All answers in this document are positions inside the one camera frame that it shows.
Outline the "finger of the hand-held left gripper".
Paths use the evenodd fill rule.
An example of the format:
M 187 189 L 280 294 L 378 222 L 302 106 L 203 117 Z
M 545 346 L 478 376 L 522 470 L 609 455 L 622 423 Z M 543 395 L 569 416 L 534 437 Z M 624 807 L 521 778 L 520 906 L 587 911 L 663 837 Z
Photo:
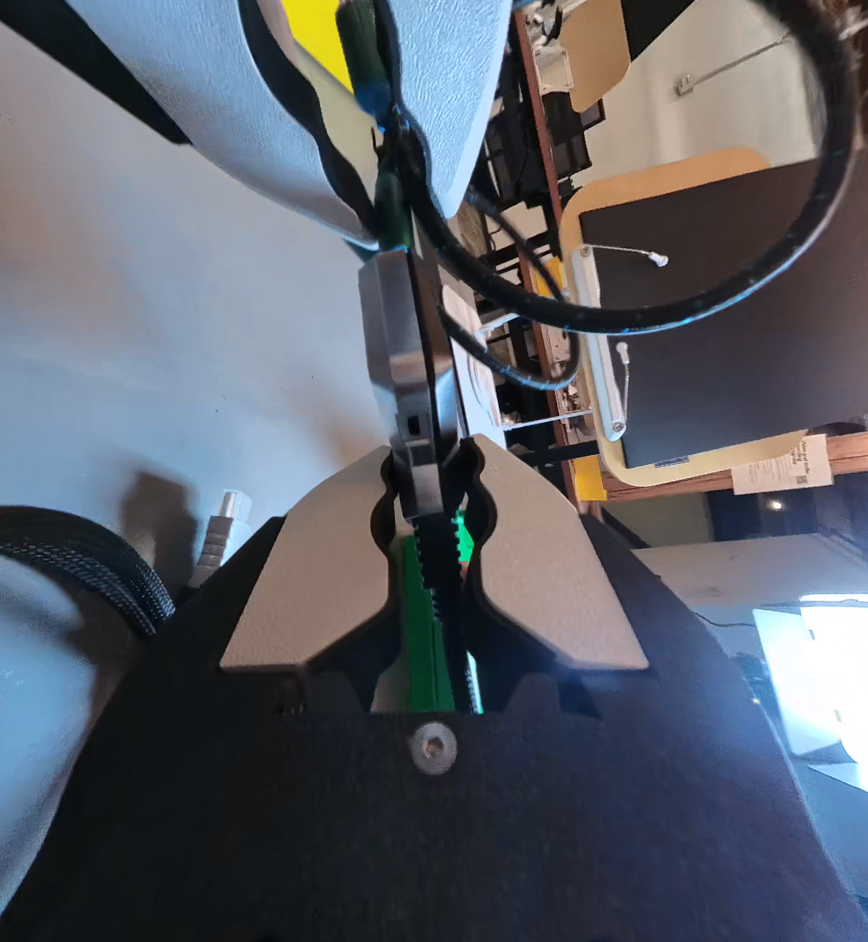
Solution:
M 453 218 L 464 201 L 499 81 L 511 1 L 380 4 L 396 100 L 423 153 L 434 205 Z
M 378 246 L 373 119 L 277 1 L 70 1 L 192 147 L 261 195 Z

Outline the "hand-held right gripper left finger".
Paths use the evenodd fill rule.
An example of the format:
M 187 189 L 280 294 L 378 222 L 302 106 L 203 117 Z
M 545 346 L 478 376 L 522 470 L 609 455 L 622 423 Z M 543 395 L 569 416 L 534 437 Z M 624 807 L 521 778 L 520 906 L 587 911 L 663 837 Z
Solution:
M 339 674 L 370 712 L 401 648 L 393 454 L 376 448 L 288 512 L 220 659 L 229 674 Z

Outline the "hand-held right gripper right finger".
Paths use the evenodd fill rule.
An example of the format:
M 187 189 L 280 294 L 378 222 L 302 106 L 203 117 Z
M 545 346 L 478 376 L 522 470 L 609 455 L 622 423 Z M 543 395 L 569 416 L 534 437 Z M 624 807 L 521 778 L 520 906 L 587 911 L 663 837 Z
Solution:
M 473 540 L 464 632 L 484 710 L 505 710 L 525 677 L 567 686 L 648 670 L 574 506 L 484 434 L 464 441 L 463 457 Z

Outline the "green plastic bin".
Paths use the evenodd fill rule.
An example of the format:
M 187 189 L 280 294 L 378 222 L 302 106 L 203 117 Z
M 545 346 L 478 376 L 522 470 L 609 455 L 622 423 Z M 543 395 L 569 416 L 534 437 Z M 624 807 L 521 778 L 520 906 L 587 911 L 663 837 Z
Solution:
M 453 712 L 454 702 L 440 624 L 421 578 L 413 535 L 395 543 L 402 591 L 402 645 L 379 680 L 373 709 L 413 713 Z

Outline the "yellow plastic bin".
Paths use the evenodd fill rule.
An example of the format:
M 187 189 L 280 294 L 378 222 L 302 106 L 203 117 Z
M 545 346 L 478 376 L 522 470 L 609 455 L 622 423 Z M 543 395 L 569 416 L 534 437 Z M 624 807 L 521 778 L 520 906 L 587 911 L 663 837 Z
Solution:
M 336 22 L 340 1 L 282 1 L 297 43 L 348 91 L 352 91 Z

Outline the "grey multiport adapter hub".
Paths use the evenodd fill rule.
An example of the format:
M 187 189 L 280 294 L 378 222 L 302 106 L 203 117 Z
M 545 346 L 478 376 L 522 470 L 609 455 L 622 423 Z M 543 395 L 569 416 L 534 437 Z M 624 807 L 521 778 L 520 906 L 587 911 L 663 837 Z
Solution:
M 450 512 L 444 472 L 460 442 L 439 290 L 418 254 L 405 246 L 374 254 L 358 273 L 369 379 L 410 522 Z

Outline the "tan and black board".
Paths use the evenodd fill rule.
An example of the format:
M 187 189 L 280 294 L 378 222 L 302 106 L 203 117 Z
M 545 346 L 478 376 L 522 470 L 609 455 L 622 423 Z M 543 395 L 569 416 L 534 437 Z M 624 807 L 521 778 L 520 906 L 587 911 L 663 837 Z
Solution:
M 584 112 L 626 76 L 638 58 L 691 1 L 563 2 L 558 40 L 568 54 L 571 105 Z

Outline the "white paper label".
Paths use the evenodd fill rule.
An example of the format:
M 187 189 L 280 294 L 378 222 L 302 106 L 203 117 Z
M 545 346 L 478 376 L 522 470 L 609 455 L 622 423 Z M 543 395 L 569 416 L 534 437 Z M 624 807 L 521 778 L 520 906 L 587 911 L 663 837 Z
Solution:
M 732 481 L 737 496 L 831 486 L 828 436 L 808 434 L 779 457 L 734 467 Z

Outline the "black wood-rimmed panel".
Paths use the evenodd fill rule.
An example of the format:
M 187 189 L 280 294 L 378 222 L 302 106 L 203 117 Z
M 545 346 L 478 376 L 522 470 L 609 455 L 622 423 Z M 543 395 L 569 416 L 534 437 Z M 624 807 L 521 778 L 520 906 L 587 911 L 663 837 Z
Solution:
M 719 286 L 784 236 L 816 162 L 762 169 L 748 148 L 584 188 L 562 220 L 568 251 L 594 246 L 609 309 Z M 802 257 L 720 314 L 629 340 L 627 468 L 868 414 L 868 147 Z

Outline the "wall conduit outlet box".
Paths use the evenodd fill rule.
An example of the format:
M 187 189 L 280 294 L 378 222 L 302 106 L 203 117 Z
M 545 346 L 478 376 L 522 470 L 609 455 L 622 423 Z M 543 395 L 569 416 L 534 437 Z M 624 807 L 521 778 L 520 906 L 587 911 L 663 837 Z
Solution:
M 678 98 L 686 97 L 700 85 L 710 81 L 711 79 L 720 77 L 723 74 L 728 73 L 742 65 L 745 65 L 765 53 L 771 52 L 781 47 L 781 45 L 787 41 L 789 41 L 789 35 L 784 33 L 777 40 L 771 41 L 764 46 L 752 50 L 749 53 L 743 54 L 733 61 L 719 65 L 716 68 L 703 73 L 702 75 L 694 76 L 692 74 L 686 74 L 685 76 L 679 77 L 674 85 L 675 94 Z

